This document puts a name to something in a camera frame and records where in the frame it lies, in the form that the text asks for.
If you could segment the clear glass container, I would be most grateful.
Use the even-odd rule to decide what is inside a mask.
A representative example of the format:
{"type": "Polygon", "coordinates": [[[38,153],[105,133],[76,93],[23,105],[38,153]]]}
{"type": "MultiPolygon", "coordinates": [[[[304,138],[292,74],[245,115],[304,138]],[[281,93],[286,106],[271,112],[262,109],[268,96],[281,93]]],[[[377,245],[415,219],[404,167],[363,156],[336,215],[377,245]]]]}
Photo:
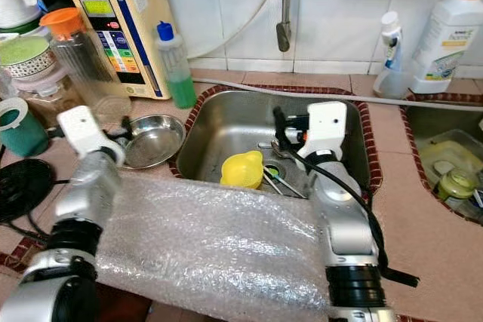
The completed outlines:
{"type": "Polygon", "coordinates": [[[422,167],[430,181],[432,190],[434,190],[435,184],[453,168],[463,168],[463,170],[476,174],[478,186],[472,197],[468,199],[450,198],[447,201],[438,200],[453,212],[469,219],[469,221],[483,222],[483,206],[479,199],[483,195],[483,181],[479,179],[478,175],[483,170],[483,160],[477,158],[466,147],[454,142],[454,140],[430,144],[420,153],[422,167]]]}

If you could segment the teal cup white rim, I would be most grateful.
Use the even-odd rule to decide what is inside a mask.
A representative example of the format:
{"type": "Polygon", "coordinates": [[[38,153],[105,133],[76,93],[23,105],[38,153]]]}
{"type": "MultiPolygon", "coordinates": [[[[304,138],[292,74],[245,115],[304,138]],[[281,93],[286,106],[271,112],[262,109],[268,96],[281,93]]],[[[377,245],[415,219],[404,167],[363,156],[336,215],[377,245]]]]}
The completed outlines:
{"type": "Polygon", "coordinates": [[[33,157],[49,147],[42,123],[29,112],[27,101],[13,97],[0,102],[1,142],[22,158],[33,157]]]}

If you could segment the clear pitcher orange lid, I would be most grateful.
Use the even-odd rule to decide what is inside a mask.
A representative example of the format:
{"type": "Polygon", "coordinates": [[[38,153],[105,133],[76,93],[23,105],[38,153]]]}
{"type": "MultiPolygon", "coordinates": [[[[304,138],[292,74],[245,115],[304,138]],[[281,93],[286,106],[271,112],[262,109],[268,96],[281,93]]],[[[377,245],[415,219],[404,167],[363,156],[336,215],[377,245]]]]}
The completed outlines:
{"type": "Polygon", "coordinates": [[[51,50],[84,105],[103,124],[120,122],[131,112],[131,99],[104,66],[99,46],[94,45],[78,8],[46,13],[39,25],[51,32],[51,50]]]}

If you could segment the clear bubble wrap sheet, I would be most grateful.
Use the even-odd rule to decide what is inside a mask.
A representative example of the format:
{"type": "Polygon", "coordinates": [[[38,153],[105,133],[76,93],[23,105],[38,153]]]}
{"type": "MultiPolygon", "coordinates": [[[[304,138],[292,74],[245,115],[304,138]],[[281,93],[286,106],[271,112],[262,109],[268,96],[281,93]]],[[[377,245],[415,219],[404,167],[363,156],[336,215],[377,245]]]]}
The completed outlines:
{"type": "Polygon", "coordinates": [[[99,282],[229,322],[327,322],[320,231],[305,199],[125,175],[99,282]]]}

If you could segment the steel spoon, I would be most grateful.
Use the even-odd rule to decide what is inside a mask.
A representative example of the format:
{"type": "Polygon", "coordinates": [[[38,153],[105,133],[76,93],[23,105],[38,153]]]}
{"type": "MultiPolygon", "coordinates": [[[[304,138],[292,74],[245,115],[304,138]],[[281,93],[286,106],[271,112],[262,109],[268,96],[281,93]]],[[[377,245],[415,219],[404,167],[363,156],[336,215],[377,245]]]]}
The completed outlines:
{"type": "Polygon", "coordinates": [[[273,140],[270,143],[270,148],[272,149],[272,156],[269,157],[266,163],[269,166],[277,167],[280,176],[286,180],[307,180],[309,174],[304,170],[303,163],[300,162],[300,159],[297,157],[299,155],[296,152],[290,149],[284,149],[277,140],[273,140]]]}

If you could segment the small green white brush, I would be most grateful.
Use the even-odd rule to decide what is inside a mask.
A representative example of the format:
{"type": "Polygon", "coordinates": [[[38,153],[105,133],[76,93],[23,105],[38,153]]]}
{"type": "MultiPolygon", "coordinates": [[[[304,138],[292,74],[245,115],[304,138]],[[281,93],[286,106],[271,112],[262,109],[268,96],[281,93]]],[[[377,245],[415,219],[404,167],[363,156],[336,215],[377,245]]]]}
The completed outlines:
{"type": "Polygon", "coordinates": [[[281,192],[279,188],[277,188],[277,184],[283,185],[284,188],[293,192],[296,197],[306,199],[305,195],[301,194],[301,192],[297,191],[296,188],[281,177],[281,171],[278,168],[269,166],[269,164],[263,166],[263,179],[268,181],[270,186],[272,186],[280,195],[283,195],[284,192],[281,192]]]}

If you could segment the beige water ionizer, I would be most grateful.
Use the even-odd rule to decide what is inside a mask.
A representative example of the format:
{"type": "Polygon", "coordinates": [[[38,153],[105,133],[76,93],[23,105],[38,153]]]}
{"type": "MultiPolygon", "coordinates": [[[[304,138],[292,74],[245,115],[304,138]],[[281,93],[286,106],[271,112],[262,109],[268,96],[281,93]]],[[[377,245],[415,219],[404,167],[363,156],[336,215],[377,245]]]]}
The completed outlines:
{"type": "Polygon", "coordinates": [[[169,100],[158,25],[174,23],[168,0],[73,0],[113,78],[131,96],[169,100]]]}

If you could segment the green liquid bottle blue cap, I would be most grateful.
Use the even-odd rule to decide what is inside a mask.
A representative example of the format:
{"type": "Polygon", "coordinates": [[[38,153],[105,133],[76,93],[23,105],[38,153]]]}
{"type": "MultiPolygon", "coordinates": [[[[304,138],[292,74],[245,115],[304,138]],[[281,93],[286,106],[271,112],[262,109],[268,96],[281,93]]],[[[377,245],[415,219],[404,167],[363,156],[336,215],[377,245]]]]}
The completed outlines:
{"type": "Polygon", "coordinates": [[[178,109],[191,109],[195,105],[196,94],[183,39],[174,32],[173,23],[161,21],[156,26],[156,32],[159,38],[156,47],[171,99],[178,109]]]}

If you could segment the round steel bowl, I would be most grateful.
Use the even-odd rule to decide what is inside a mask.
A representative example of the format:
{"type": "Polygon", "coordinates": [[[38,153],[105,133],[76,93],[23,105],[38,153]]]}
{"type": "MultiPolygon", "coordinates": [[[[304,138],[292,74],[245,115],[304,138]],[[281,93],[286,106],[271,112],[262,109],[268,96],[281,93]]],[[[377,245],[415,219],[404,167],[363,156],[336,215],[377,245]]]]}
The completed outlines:
{"type": "Polygon", "coordinates": [[[123,120],[125,130],[143,132],[141,150],[125,151],[124,168],[141,170],[165,163],[183,145],[186,127],[172,115],[154,114],[123,120]]]}

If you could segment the black kettle base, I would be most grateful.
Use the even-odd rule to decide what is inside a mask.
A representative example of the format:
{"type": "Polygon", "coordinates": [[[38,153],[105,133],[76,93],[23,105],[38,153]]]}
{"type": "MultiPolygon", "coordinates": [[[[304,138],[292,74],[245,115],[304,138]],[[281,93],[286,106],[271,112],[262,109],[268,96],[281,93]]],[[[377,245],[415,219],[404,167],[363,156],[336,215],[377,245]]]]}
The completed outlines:
{"type": "Polygon", "coordinates": [[[55,171],[48,162],[25,159],[0,170],[0,222],[13,222],[40,205],[53,188],[55,171]]]}

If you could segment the glass jar brown powder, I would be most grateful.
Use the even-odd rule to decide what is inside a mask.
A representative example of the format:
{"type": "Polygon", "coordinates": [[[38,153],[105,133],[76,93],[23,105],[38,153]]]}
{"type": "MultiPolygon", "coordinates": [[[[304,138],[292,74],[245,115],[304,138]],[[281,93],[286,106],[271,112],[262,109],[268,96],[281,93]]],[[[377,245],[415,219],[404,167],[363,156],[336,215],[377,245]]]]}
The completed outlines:
{"type": "Polygon", "coordinates": [[[57,126],[57,116],[61,112],[82,104],[82,99],[70,87],[69,78],[63,72],[39,78],[32,83],[18,80],[11,83],[18,90],[18,97],[26,101],[29,112],[45,128],[57,126]]]}

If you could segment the steel sink basin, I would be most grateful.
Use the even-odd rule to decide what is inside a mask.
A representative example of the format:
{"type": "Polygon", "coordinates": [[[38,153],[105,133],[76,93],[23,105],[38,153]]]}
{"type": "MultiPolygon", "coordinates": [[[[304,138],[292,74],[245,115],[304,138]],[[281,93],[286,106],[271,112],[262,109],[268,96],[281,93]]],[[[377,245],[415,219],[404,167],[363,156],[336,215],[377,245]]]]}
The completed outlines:
{"type": "MultiPolygon", "coordinates": [[[[221,166],[235,154],[261,151],[267,164],[272,156],[270,142],[275,139],[272,110],[280,107],[286,115],[303,115],[313,98],[294,98],[246,90],[215,88],[205,92],[187,122],[187,135],[178,156],[171,162],[178,177],[217,183],[221,166]]],[[[349,175],[375,194],[383,184],[383,171],[377,160],[371,118],[366,105],[347,103],[347,135],[343,140],[342,161],[349,175]]],[[[308,180],[286,180],[299,192],[306,192],[308,180]]],[[[270,184],[260,187],[276,192],[270,184]]]]}
{"type": "MultiPolygon", "coordinates": [[[[432,109],[413,107],[403,111],[407,122],[408,139],[415,149],[415,163],[424,187],[432,191],[422,166],[422,149],[430,144],[456,142],[483,160],[483,111],[476,109],[432,109]]],[[[483,181],[483,170],[479,179],[483,181]]]]}

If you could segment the patterned bowl green lid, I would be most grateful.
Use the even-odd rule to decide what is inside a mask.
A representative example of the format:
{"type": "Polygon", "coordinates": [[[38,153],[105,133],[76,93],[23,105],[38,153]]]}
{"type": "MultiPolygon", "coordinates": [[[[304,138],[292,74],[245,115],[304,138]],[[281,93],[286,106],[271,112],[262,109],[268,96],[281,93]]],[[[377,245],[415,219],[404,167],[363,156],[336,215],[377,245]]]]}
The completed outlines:
{"type": "Polygon", "coordinates": [[[17,37],[0,47],[0,64],[11,78],[31,78],[53,67],[51,43],[45,37],[17,37]]]}

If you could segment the white detergent bottle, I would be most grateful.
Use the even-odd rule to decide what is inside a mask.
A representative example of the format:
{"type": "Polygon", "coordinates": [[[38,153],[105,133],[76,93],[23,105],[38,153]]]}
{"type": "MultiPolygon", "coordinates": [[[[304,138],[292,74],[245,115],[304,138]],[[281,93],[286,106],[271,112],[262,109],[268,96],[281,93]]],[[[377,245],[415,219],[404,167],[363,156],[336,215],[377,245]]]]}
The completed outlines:
{"type": "Polygon", "coordinates": [[[460,60],[483,28],[483,0],[435,3],[413,53],[413,94],[441,94],[456,75],[460,60]]]}

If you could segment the yellow plastic funnel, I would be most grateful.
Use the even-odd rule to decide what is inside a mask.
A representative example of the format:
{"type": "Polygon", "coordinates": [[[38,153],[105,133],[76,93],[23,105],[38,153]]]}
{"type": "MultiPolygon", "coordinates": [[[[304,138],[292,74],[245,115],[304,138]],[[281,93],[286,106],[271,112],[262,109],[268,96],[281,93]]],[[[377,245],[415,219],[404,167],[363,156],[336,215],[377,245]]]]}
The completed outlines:
{"type": "Polygon", "coordinates": [[[257,190],[263,181],[263,154],[248,151],[228,157],[221,166],[220,184],[257,190]]]}

